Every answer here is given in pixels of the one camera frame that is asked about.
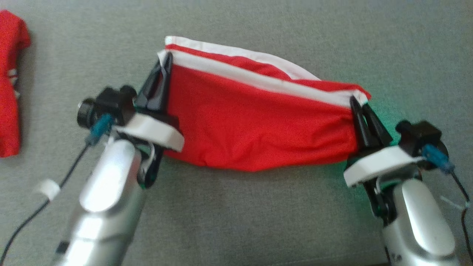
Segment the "cable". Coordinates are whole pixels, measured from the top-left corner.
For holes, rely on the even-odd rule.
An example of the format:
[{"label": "cable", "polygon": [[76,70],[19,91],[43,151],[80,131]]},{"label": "cable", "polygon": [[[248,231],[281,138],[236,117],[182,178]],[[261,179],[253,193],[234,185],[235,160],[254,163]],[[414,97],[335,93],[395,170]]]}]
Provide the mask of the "cable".
[{"label": "cable", "polygon": [[468,237],[468,230],[466,229],[466,223],[465,223],[466,211],[470,207],[470,197],[468,196],[468,193],[466,192],[466,190],[463,187],[462,183],[460,183],[460,180],[458,180],[458,177],[456,176],[455,172],[452,171],[450,174],[452,175],[453,180],[455,180],[455,183],[458,186],[458,188],[462,191],[463,197],[466,200],[465,208],[462,211],[461,223],[462,223],[463,235],[465,237],[466,251],[468,251],[468,255],[470,256],[470,260],[473,263],[473,252],[472,252],[472,247],[471,247],[471,244],[470,244],[470,238]]},{"label": "cable", "polygon": [[[82,151],[79,153],[79,155],[77,156],[76,160],[74,161],[74,163],[72,164],[72,166],[70,167],[69,169],[69,172],[67,172],[66,176],[64,177],[64,179],[62,180],[62,182],[59,184],[59,188],[62,189],[62,187],[64,187],[64,185],[66,184],[66,182],[69,180],[69,178],[71,177],[72,175],[72,172],[74,171],[74,169],[76,168],[77,164],[79,163],[79,161],[82,159],[82,156],[84,156],[84,154],[86,153],[87,149],[90,147],[89,144],[87,144],[83,149]],[[0,259],[0,266],[3,266],[3,262],[5,261],[5,258],[7,257],[7,253],[11,247],[11,244],[13,243],[13,241],[15,240],[15,238],[17,237],[17,235],[20,233],[20,231],[27,225],[29,224],[42,210],[44,210],[46,208],[46,206],[50,203],[51,201],[50,200],[46,200],[43,205],[41,205],[32,215],[30,215],[20,226],[17,227],[17,229],[15,230],[15,232],[13,233],[13,235],[10,237],[10,239],[8,240],[6,246],[5,246],[5,249],[3,250],[3,254],[1,256],[1,259]]]}]

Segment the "gray fabric surface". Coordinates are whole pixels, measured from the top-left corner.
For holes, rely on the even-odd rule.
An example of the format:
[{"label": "gray fabric surface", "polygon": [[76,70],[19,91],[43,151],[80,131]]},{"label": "gray fabric surface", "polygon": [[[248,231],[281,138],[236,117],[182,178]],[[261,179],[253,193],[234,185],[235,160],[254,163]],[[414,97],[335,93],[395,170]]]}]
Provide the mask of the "gray fabric surface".
[{"label": "gray fabric surface", "polygon": [[[105,85],[139,87],[165,35],[272,53],[322,79],[356,82],[390,123],[428,119],[444,132],[472,191],[472,1],[0,0],[28,24],[20,58],[23,145],[0,160],[0,240],[59,181],[86,132],[76,106]],[[14,243],[7,266],[47,265],[95,148],[64,191]],[[361,188],[343,165],[240,173],[165,159],[124,265],[370,265],[385,261]],[[435,197],[462,198],[450,178],[425,174]],[[466,253],[459,211],[439,202]],[[473,231],[473,214],[468,225]]]}]

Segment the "red cloth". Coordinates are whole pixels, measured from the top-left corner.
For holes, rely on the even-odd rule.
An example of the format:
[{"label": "red cloth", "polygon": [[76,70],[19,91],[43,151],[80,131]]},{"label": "red cloth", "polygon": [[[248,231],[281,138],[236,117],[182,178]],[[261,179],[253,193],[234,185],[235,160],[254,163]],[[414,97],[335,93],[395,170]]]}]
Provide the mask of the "red cloth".
[{"label": "red cloth", "polygon": [[30,45],[26,24],[7,10],[0,11],[0,157],[20,151],[18,106],[12,83],[16,80],[16,60],[21,49]]},{"label": "red cloth", "polygon": [[168,112],[185,138],[183,151],[168,156],[258,171],[340,162],[356,150],[349,98],[370,98],[360,86],[319,80],[272,55],[181,37],[167,37],[166,50],[174,56]]}]

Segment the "blue connector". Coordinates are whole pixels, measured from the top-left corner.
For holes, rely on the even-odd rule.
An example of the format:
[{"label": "blue connector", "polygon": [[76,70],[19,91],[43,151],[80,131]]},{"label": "blue connector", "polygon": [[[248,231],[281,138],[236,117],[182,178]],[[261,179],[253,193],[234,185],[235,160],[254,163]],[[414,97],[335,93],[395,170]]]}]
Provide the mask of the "blue connector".
[{"label": "blue connector", "polygon": [[86,138],[87,145],[95,146],[103,134],[110,131],[114,124],[114,118],[110,114],[105,114],[90,128],[90,133]]},{"label": "blue connector", "polygon": [[432,144],[427,144],[422,148],[422,156],[444,174],[451,174],[455,169],[455,165],[448,160],[448,157]]}]

